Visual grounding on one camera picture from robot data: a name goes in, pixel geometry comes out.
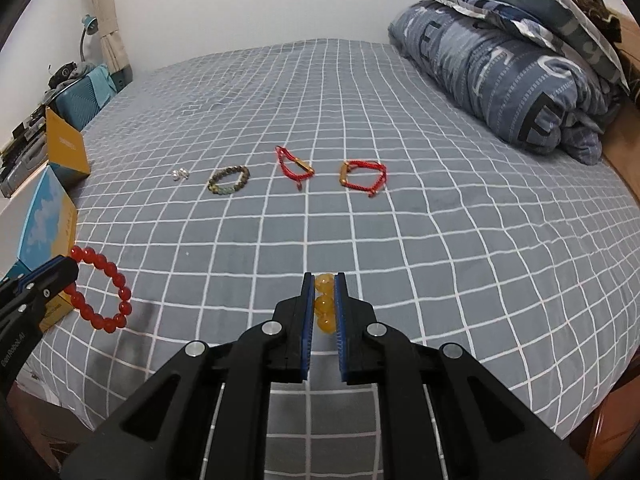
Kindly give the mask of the teal desk lamp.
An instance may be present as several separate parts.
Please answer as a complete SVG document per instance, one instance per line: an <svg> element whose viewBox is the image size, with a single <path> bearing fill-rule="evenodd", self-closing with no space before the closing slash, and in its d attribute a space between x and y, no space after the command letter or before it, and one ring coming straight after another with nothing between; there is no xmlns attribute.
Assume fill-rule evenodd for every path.
<svg viewBox="0 0 640 480"><path fill-rule="evenodd" d="M91 15L91 14L86 14L82 20L82 32L81 32L81 36L80 36L80 43L79 43L79 56L80 56L80 60L81 62L85 62L86 60L86 55L85 55L85 43L86 40L90 37L95 35L98 31L99 31L99 22L98 19Z"/></svg>

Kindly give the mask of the wooden headboard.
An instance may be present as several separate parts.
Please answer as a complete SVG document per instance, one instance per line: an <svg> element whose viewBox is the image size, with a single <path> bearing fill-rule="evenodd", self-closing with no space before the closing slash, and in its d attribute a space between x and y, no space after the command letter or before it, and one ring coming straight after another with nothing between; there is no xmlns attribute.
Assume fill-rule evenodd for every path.
<svg viewBox="0 0 640 480"><path fill-rule="evenodd" d="M622 41L616 47L622 56L630 95L605 133L603 156L639 200L639 26L623 14L616 13L616 18L622 31Z"/></svg>

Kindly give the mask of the white blue cardboard box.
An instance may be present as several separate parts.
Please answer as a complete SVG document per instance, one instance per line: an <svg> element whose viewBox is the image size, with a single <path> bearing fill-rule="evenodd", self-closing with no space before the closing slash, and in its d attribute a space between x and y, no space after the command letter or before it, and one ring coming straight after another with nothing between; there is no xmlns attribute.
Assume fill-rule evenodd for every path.
<svg viewBox="0 0 640 480"><path fill-rule="evenodd" d="M44 125L47 158L1 211L2 278L66 256L76 240L77 209L68 192L90 174L84 138L53 110L46 110Z"/></svg>

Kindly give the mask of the folded blue patterned duvet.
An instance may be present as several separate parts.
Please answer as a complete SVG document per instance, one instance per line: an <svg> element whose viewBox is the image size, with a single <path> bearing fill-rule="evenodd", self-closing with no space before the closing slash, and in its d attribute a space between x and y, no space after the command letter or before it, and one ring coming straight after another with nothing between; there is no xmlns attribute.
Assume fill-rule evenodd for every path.
<svg viewBox="0 0 640 480"><path fill-rule="evenodd" d="M388 34L402 56L506 143L538 155L560 148L585 165L600 160L617 91L585 62L434 0L410 6Z"/></svg>

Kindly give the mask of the clear crystal earrings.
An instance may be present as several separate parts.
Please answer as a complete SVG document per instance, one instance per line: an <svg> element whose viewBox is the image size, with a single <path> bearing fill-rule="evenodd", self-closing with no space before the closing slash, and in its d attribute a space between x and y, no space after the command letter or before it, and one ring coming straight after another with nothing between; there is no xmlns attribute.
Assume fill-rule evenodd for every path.
<svg viewBox="0 0 640 480"><path fill-rule="evenodd" d="M189 171L185 170L184 168L172 170L171 175L175 181L188 180L190 177Z"/></svg>

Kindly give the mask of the grey suitcase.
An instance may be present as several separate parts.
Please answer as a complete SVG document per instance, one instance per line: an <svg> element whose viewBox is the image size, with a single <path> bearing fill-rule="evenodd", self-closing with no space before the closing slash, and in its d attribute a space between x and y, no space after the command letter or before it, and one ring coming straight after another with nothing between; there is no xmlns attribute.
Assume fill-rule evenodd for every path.
<svg viewBox="0 0 640 480"><path fill-rule="evenodd" d="M2 195L5 198L10 198L23 182L47 160L47 137L44 133L40 133L24 148L14 162L11 162L9 166L2 167Z"/></svg>

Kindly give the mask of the grey patterned pillow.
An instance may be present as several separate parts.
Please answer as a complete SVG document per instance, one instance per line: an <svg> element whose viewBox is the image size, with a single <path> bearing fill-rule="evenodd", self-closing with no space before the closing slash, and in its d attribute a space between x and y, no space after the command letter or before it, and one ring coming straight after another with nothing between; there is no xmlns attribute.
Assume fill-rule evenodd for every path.
<svg viewBox="0 0 640 480"><path fill-rule="evenodd" d="M572 0L495 1L528 14L531 21L548 29L576 51L602 78L611 84L619 84L625 91L630 90L616 44L609 42Z"/></svg>

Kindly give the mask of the grey checked bed sheet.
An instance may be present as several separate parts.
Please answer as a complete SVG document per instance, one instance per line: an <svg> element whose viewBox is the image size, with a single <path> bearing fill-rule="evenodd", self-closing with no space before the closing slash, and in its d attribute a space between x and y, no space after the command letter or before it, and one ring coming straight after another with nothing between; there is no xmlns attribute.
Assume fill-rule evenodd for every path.
<svg viewBox="0 0 640 480"><path fill-rule="evenodd" d="M67 315L28 365L89 427L187 342L268 320L305 272L344 273L415 342L461 344L560 436L638 349L639 208L620 177L503 143L387 44L168 66L84 140L76 238L117 264L134 310L111 335ZM301 191L278 145L314 168ZM377 196L340 185L349 159L386 166Z"/></svg>

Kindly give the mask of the beige left curtain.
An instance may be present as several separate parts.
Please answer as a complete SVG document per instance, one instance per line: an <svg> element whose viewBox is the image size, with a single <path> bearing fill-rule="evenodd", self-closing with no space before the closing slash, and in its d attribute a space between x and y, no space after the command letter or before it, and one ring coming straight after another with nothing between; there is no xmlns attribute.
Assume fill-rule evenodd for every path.
<svg viewBox="0 0 640 480"><path fill-rule="evenodd" d="M115 0L89 0L98 20L98 34L104 61L112 74L129 66L129 58L120 36Z"/></svg>

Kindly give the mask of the teal suitcase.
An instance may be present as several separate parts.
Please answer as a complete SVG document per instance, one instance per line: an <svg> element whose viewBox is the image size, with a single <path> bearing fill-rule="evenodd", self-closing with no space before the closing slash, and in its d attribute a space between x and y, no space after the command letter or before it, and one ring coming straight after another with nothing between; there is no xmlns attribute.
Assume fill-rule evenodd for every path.
<svg viewBox="0 0 640 480"><path fill-rule="evenodd" d="M69 125L81 131L116 96L114 80L105 64L85 75L66 81L51 107Z"/></svg>

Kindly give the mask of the red cord bracelet gold tube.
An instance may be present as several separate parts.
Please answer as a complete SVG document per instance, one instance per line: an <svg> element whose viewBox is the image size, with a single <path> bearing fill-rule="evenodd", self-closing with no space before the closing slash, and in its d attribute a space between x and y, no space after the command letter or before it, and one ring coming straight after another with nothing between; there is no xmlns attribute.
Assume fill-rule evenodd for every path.
<svg viewBox="0 0 640 480"><path fill-rule="evenodd" d="M314 176L314 168L282 145L276 147L276 156L282 174L301 191L304 183Z"/></svg>

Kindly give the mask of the red cord bracelet gold bead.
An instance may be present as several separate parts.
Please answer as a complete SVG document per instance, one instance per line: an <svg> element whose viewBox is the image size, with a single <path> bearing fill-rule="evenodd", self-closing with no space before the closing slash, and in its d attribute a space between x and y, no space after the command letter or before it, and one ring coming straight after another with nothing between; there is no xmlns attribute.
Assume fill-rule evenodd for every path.
<svg viewBox="0 0 640 480"><path fill-rule="evenodd" d="M386 166L374 160L345 160L338 176L338 182L343 188L366 193L369 197L377 196L386 181Z"/></svg>

